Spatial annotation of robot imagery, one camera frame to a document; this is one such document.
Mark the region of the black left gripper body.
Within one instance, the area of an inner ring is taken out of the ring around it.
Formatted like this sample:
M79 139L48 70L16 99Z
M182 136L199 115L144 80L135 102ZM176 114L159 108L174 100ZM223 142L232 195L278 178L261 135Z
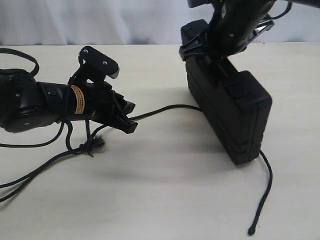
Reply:
M102 125L125 124L124 96L105 81L107 73L92 65L81 65L69 79L67 119L91 120Z

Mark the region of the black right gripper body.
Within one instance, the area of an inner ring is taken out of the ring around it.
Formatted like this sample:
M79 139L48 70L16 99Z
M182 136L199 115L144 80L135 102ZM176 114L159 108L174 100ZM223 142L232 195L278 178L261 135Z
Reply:
M219 59L240 53L263 33L254 34L255 27L263 18L225 17L215 24L203 19L192 21L181 28L180 57L183 61L200 56Z

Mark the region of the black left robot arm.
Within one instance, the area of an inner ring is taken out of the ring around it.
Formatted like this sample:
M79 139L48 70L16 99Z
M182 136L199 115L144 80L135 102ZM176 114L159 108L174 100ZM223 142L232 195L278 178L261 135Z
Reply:
M21 133L67 121L90 120L131 134L135 104L105 81L107 74L81 66L67 84L36 81L24 69L0 71L0 126Z

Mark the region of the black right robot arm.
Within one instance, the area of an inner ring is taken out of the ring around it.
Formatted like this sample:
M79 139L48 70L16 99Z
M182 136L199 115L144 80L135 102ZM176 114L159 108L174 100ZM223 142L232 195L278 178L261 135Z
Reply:
M274 20L284 17L293 4L319 8L318 0L289 0L285 11L270 16L274 0L189 0L189 8L211 4L214 12L203 30L184 43L179 54L183 61L190 57L208 56L213 61L243 52Z

